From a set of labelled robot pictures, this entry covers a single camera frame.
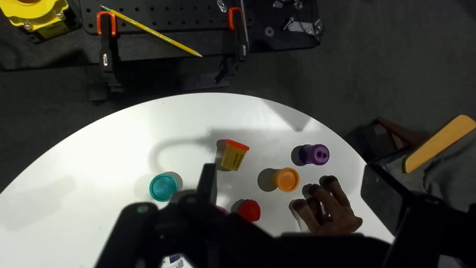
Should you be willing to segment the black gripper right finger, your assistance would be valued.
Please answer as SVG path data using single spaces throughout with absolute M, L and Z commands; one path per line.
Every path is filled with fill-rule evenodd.
M 375 167 L 364 167 L 361 198 L 382 222 L 385 229 L 391 235 L 396 235 L 400 225 L 403 200 Z

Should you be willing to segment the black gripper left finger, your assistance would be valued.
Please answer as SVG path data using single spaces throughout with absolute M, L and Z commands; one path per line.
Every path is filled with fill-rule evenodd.
M 216 165 L 205 164 L 198 183 L 198 201 L 204 204 L 216 204 L 217 200 L 217 179 Z

